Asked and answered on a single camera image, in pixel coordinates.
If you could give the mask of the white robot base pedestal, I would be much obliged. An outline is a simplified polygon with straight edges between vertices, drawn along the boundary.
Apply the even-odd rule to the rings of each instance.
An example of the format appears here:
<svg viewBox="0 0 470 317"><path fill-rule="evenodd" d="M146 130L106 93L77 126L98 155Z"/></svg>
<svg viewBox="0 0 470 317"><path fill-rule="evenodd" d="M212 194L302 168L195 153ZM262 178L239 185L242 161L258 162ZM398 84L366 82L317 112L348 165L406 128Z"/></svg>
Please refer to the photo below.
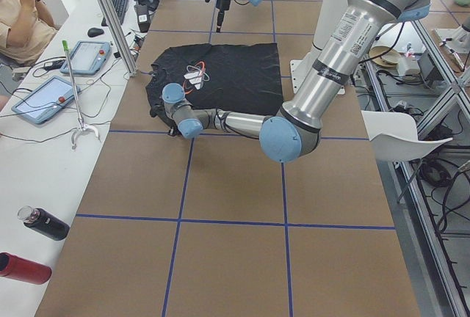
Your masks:
<svg viewBox="0 0 470 317"><path fill-rule="evenodd" d="M293 91L296 93L305 81L316 58L324 50L330 35L347 9L347 0L322 0L317 27L312 39L311 50L302 60L292 60L291 75Z"/></svg>

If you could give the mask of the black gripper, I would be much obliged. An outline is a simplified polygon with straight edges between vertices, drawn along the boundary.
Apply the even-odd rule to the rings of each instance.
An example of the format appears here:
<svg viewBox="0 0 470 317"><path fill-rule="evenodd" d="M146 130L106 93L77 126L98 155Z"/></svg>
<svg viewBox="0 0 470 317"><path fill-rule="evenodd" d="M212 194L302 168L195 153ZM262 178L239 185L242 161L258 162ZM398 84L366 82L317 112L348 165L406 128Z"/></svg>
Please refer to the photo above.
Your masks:
<svg viewBox="0 0 470 317"><path fill-rule="evenodd" d="M223 25L225 12L229 11L231 5L231 0L216 0L216 8L219 10L217 14L217 23L216 23L216 32L221 32Z"/></svg>
<svg viewBox="0 0 470 317"><path fill-rule="evenodd" d="M168 125L169 125L169 131L167 132L167 134L169 136L180 136L181 135L181 132L179 131L178 126L177 126L177 124L174 120L170 120L168 122Z"/></svg>

